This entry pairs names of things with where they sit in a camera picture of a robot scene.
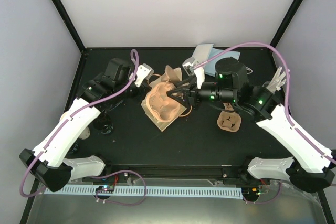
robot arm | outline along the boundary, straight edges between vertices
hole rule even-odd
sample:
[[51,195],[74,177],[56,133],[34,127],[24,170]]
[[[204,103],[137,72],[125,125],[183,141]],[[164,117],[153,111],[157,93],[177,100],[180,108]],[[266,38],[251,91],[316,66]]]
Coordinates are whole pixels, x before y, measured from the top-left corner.
[[[334,164],[325,156],[335,160],[335,153],[316,141],[293,119],[294,126],[291,126],[284,106],[273,94],[284,84],[283,75],[277,72],[278,80],[271,82],[268,87],[253,87],[248,83],[246,67],[234,58],[224,58],[216,63],[215,82],[204,82],[197,75],[193,76],[192,62],[183,67],[190,72],[190,77],[167,93],[170,98],[186,108],[189,105],[197,108],[201,102],[231,103],[242,118],[255,122],[293,155],[284,159],[247,158],[244,162],[247,164],[244,166],[244,182],[248,183],[248,177],[287,180],[309,193],[331,185],[334,178],[331,169]],[[325,156],[321,156],[296,129],[325,153]]]
[[[42,153],[31,169],[31,173],[51,191],[58,191],[69,181],[87,176],[98,176],[105,167],[105,163],[96,156],[87,158],[67,159],[65,158],[69,149],[78,137],[88,137],[88,125],[101,114],[105,108],[118,104],[126,97],[134,97],[146,91],[145,79],[153,74],[153,69],[146,64],[140,65],[136,73],[136,81],[125,93],[96,106],[87,107],[77,114],[72,115],[79,108],[95,102],[117,92],[131,78],[134,71],[133,65],[118,58],[112,59],[103,74],[99,74],[94,80],[87,82],[78,97],[73,101],[69,111],[61,118],[53,131],[32,151],[25,149],[20,154],[20,159],[28,167],[35,157]],[[53,141],[46,150],[44,146],[58,131]]]

black table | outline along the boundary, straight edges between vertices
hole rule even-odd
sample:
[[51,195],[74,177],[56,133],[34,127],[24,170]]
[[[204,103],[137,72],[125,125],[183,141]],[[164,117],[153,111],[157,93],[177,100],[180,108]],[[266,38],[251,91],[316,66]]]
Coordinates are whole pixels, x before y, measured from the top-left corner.
[[[131,48],[89,49],[78,87],[104,72],[110,59],[129,59],[130,51]],[[194,48],[138,49],[140,62],[147,63],[160,74],[166,65],[182,67],[182,62],[193,51]],[[238,51],[241,52],[239,60],[253,69],[248,76],[251,84],[262,85],[271,80],[276,67],[267,49],[240,48]],[[277,95],[283,100],[280,92]],[[124,105],[110,112],[114,132],[104,136],[91,127],[91,136],[78,142],[79,152],[71,158],[99,153],[115,169],[143,169],[142,174],[159,177],[172,174],[203,177],[220,175],[220,169],[227,165],[240,166],[249,155],[261,158],[291,156],[274,137],[244,119],[236,133],[221,130],[217,126],[219,113],[202,103],[198,110],[178,118],[161,132],[145,115],[138,101],[127,99]]]

gray floor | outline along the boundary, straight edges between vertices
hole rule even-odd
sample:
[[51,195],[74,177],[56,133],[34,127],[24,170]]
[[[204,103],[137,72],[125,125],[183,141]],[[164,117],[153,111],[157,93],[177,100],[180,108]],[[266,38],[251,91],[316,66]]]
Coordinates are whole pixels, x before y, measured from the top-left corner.
[[[262,195],[267,200],[276,191]],[[135,202],[135,197],[119,197]],[[96,203],[92,196],[43,195],[34,202],[31,223],[47,224],[217,224],[217,223],[326,223],[322,208],[310,195],[285,188],[267,205],[246,205],[237,199],[148,197],[136,207]]]

white wall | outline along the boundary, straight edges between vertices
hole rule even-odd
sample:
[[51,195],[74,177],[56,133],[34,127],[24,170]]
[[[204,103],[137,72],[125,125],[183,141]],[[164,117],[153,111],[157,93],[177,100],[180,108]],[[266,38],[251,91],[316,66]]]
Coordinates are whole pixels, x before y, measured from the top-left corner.
[[62,0],[87,47],[271,42],[293,0]]
[[25,168],[18,156],[56,125],[79,58],[51,0],[0,0],[0,223],[21,219]]
[[[304,0],[277,48],[291,70],[293,117],[319,142],[336,149],[335,42],[335,0]],[[336,219],[336,187],[325,194]]]

light blue cloth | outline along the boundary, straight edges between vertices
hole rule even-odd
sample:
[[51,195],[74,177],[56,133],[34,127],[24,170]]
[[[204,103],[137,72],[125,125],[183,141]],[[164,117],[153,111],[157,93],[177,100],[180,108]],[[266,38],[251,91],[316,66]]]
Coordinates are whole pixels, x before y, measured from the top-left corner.
[[[209,54],[208,59],[213,58],[214,56],[216,56],[217,54],[219,54],[220,52],[223,52],[224,50],[220,50],[220,49],[216,49],[213,48],[211,49],[211,52]],[[205,74],[209,75],[209,76],[215,76],[215,64],[216,62],[218,62],[219,60],[223,59],[223,58],[229,58],[229,57],[233,57],[236,60],[239,60],[239,56],[240,56],[240,52],[235,52],[235,51],[229,51],[221,56],[219,56],[217,59],[210,61],[208,64],[206,64],[204,66],[204,72]]]

